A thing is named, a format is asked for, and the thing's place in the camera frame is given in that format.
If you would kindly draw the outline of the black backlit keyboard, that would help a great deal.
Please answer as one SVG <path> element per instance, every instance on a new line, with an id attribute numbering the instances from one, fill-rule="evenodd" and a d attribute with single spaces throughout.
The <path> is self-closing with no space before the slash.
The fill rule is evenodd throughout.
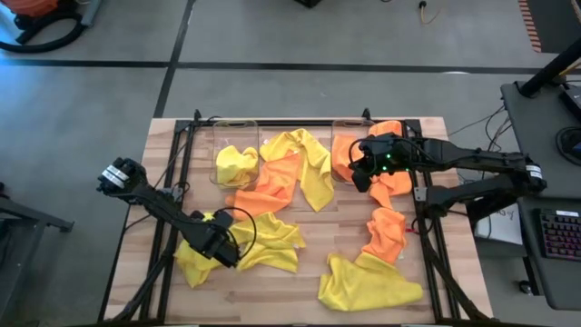
<path id="1" fill-rule="evenodd" d="M 539 209 L 538 217 L 546 258 L 581 262 L 581 213 Z"/>

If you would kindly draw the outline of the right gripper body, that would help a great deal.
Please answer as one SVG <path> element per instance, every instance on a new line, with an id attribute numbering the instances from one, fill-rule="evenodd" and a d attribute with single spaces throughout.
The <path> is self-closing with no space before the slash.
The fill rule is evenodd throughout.
<path id="1" fill-rule="evenodd" d="M 376 136 L 373 151 L 362 151 L 362 169 L 371 174 L 405 172 L 410 169 L 410 145 L 395 134 Z"/>

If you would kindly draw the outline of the black desk foot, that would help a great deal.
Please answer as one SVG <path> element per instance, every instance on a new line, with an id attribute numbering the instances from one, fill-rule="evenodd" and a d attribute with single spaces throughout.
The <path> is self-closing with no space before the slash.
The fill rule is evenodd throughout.
<path id="1" fill-rule="evenodd" d="M 490 216 L 497 211 L 496 202 L 490 197 L 482 197 L 477 200 L 470 201 L 466 204 L 468 220 L 471 225 L 477 223 L 481 219 Z"/>

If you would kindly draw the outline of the white paper sheet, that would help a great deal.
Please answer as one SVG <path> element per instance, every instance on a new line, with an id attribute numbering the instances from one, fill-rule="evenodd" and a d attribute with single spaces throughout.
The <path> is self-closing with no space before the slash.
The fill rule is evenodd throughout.
<path id="1" fill-rule="evenodd" d="M 512 204 L 477 222 L 474 235 L 478 238 L 522 245 L 518 206 Z"/>

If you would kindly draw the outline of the dark mat orange striped edge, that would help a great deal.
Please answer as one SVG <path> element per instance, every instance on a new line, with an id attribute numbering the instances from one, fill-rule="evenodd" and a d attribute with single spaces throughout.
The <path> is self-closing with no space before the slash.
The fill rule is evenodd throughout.
<path id="1" fill-rule="evenodd" d="M 517 0 L 537 53 L 560 54 L 581 37 L 581 0 Z"/>

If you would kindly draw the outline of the orange microfiber towel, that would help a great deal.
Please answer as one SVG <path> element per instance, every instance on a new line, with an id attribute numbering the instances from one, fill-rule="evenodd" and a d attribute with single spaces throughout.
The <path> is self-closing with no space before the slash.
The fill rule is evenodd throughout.
<path id="1" fill-rule="evenodd" d="M 352 183 L 353 171 L 349 168 L 350 158 L 354 161 L 362 158 L 363 153 L 354 145 L 351 144 L 357 140 L 354 134 L 336 134 L 333 137 L 331 147 L 331 166 L 334 172 L 335 179 L 344 183 Z"/>
<path id="2" fill-rule="evenodd" d="M 237 207 L 234 218 L 246 220 L 246 213 L 256 217 L 263 213 L 276 213 L 292 201 L 300 166 L 300 155 L 288 151 L 281 159 L 265 162 L 255 187 L 250 191 L 238 190 L 225 199 L 228 207 Z"/>
<path id="3" fill-rule="evenodd" d="M 389 208 L 378 208 L 367 222 L 370 241 L 362 247 L 364 253 L 394 264 L 401 251 L 407 246 L 406 218 Z"/>
<path id="4" fill-rule="evenodd" d="M 369 135 L 378 136 L 380 134 L 394 133 L 402 136 L 401 122 L 397 120 L 386 121 L 374 124 L 369 129 Z M 396 172 L 394 174 L 383 173 L 372 177 L 372 184 L 369 188 L 369 195 L 374 198 L 382 207 L 392 208 L 390 198 L 396 195 L 410 193 L 412 182 L 407 172 Z"/>

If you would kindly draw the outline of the black aluminium table frame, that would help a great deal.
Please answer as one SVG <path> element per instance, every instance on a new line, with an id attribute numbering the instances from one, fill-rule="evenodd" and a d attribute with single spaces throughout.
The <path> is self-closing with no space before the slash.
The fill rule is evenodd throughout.
<path id="1" fill-rule="evenodd" d="M 299 123 L 315 123 L 306 126 L 325 146 L 331 145 L 331 127 L 334 119 L 299 120 Z M 290 119 L 257 118 L 259 141 L 275 134 L 294 130 L 299 125 Z M 190 136 L 192 145 L 177 157 L 174 167 L 161 182 L 161 186 L 172 187 L 179 181 L 190 184 L 185 195 L 183 210 L 215 211 L 224 204 L 225 193 L 210 181 L 213 147 L 212 122 L 201 129 L 194 127 L 193 119 L 153 119 L 150 125 L 142 164 L 153 184 L 159 179 L 167 163 Z M 400 325 L 431 324 L 435 321 L 431 303 L 430 285 L 425 268 L 419 236 L 407 235 L 408 246 L 403 259 L 396 267 L 408 280 L 419 283 L 424 297 L 418 302 L 388 309 L 366 312 L 336 312 L 327 309 L 317 299 L 320 276 L 330 272 L 326 264 L 329 253 L 340 253 L 354 260 L 360 247 L 370 238 L 367 220 L 379 205 L 369 195 L 358 193 L 353 185 L 335 186 L 333 201 L 322 211 L 315 213 L 306 202 L 297 186 L 293 202 L 275 216 L 285 223 L 297 223 L 307 247 L 298 250 L 299 270 L 285 272 L 269 266 L 258 265 L 244 272 L 218 268 L 211 272 L 207 282 L 195 289 L 187 285 L 174 259 L 171 277 L 165 278 L 164 268 L 154 281 L 152 290 L 143 299 L 144 318 L 141 308 L 130 321 L 119 322 L 130 327 L 149 325 L 199 325 L 207 326 L 297 326 L 320 325 Z M 477 247 L 468 218 L 453 213 L 441 221 L 441 228 L 434 225 L 430 233 L 432 245 L 443 240 L 448 252 L 451 273 L 466 296 L 488 317 L 493 316 L 484 276 L 478 259 Z M 108 322 L 119 314 L 137 293 L 161 252 L 169 244 L 169 224 L 155 223 L 153 218 L 123 234 L 117 251 L 115 267 L 109 289 L 106 291 L 98 322 Z M 434 268 L 442 316 L 451 318 L 451 301 L 443 280 Z"/>

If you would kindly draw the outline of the yellow microfiber towel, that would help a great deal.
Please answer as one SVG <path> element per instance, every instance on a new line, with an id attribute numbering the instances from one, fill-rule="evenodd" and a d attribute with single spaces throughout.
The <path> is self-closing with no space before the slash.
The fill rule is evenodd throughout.
<path id="1" fill-rule="evenodd" d="M 191 288 L 203 284 L 213 269 L 222 267 L 216 259 L 207 259 L 194 251 L 185 239 L 180 242 L 173 256 Z"/>
<path id="2" fill-rule="evenodd" d="M 216 157 L 216 182 L 227 187 L 245 187 L 259 173 L 259 154 L 254 147 L 239 152 L 234 145 L 221 149 Z"/>
<path id="3" fill-rule="evenodd" d="M 245 246 L 237 270 L 248 270 L 255 265 L 266 265 L 296 273 L 299 269 L 298 249 L 306 247 L 300 227 L 285 223 L 273 213 L 263 213 L 254 222 L 242 221 L 231 227 L 238 244 Z"/>
<path id="4" fill-rule="evenodd" d="M 277 134 L 260 148 L 266 162 L 290 154 L 299 156 L 297 179 L 307 203 L 315 212 L 321 211 L 334 197 L 330 151 L 305 128 Z"/>
<path id="5" fill-rule="evenodd" d="M 409 282 L 398 269 L 369 253 L 354 262 L 333 253 L 328 256 L 330 273 L 320 277 L 318 299 L 340 312 L 361 312 L 417 302 L 423 289 Z"/>

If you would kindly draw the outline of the orange vacuum cleaner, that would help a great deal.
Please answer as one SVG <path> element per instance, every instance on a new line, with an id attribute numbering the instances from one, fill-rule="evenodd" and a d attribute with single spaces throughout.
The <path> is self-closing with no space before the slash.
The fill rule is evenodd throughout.
<path id="1" fill-rule="evenodd" d="M 0 4 L 15 15 L 32 17 L 51 13 L 58 7 L 59 0 L 0 0 Z"/>

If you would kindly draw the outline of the clear plastic basket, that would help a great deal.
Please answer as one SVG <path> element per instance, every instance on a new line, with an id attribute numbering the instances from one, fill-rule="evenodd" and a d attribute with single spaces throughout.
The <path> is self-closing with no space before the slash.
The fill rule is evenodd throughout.
<path id="1" fill-rule="evenodd" d="M 369 129 L 373 125 L 373 122 L 368 120 L 336 120 L 332 123 L 331 127 L 331 147 L 333 143 L 333 137 L 336 134 L 354 134 L 358 139 L 365 138 L 369 135 Z M 332 169 L 332 177 L 338 183 L 343 183 L 335 179 L 334 172 Z"/>
<path id="2" fill-rule="evenodd" d="M 227 187 L 216 182 L 216 157 L 218 152 L 229 146 L 234 145 L 239 152 L 247 147 L 254 147 L 259 154 L 259 126 L 253 120 L 225 120 L 218 121 L 212 126 L 212 172 L 210 179 L 223 189 L 245 189 L 251 186 L 259 177 L 245 187 Z M 259 172 L 260 172 L 260 154 L 259 154 Z"/>

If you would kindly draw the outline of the gray desk top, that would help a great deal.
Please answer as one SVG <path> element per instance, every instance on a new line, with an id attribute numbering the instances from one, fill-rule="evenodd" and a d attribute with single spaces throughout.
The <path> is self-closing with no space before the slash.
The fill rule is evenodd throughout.
<path id="1" fill-rule="evenodd" d="M 555 310 L 581 312 L 581 262 L 549 259 L 543 253 L 539 209 L 581 213 L 581 201 L 523 198 L 518 201 L 523 242 L 532 264 L 530 282 Z"/>
<path id="2" fill-rule="evenodd" d="M 581 166 L 568 161 L 557 149 L 556 136 L 567 127 L 581 127 L 560 99 L 561 86 L 547 86 L 531 98 L 517 84 L 503 84 L 502 98 L 518 147 L 540 166 L 547 181 L 541 193 L 546 198 L 581 199 Z"/>

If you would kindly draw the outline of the black pole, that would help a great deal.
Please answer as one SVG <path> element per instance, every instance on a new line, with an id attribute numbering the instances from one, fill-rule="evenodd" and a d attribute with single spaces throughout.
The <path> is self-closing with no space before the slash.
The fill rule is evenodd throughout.
<path id="1" fill-rule="evenodd" d="M 532 97 L 545 84 L 552 81 L 581 57 L 581 37 L 572 43 L 564 52 L 555 57 L 549 64 L 538 71 L 524 84 L 517 84 L 521 95 Z"/>

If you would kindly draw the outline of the black desk device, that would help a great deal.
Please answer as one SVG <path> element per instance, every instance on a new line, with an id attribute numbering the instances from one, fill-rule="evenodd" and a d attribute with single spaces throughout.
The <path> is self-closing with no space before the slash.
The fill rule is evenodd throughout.
<path id="1" fill-rule="evenodd" d="M 566 84 L 559 99 L 565 108 L 581 123 L 581 87 Z"/>

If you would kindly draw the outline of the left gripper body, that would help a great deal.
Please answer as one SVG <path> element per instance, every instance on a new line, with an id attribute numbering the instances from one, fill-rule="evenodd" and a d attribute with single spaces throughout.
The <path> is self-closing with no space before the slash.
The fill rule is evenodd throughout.
<path id="1" fill-rule="evenodd" d="M 237 243 L 230 236 L 233 223 L 231 215 L 225 211 L 203 213 L 193 211 L 196 222 L 192 238 L 192 248 L 203 254 L 236 254 Z"/>

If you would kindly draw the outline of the round black pad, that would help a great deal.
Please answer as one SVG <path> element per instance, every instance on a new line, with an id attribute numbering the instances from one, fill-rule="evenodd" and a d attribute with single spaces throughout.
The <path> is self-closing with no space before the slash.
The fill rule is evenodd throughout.
<path id="1" fill-rule="evenodd" d="M 581 127 L 566 127 L 556 134 L 556 148 L 570 163 L 581 166 Z"/>

